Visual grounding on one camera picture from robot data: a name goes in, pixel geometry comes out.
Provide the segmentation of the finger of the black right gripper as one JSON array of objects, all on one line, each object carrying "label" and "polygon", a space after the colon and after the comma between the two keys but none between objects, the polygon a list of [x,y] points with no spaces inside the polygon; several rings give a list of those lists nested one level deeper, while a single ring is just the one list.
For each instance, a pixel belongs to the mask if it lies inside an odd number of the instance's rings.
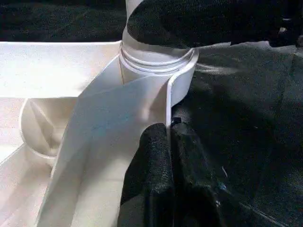
[{"label": "finger of the black right gripper", "polygon": [[176,48],[263,41],[272,32],[272,1],[144,0],[127,30],[138,42]]}]

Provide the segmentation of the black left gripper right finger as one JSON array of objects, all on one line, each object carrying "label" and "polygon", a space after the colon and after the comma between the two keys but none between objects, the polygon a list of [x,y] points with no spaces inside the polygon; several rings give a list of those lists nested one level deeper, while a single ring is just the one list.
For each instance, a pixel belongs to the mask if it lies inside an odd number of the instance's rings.
[{"label": "black left gripper right finger", "polygon": [[225,194],[199,136],[181,118],[170,127],[176,227],[240,227],[241,210]]}]

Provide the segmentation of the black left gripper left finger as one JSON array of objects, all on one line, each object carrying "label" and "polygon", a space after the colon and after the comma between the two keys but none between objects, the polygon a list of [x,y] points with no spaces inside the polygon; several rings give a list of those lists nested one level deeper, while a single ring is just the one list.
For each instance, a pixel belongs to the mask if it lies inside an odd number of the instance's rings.
[{"label": "black left gripper left finger", "polygon": [[121,227],[173,226],[175,189],[170,144],[164,124],[149,126],[124,177]]}]

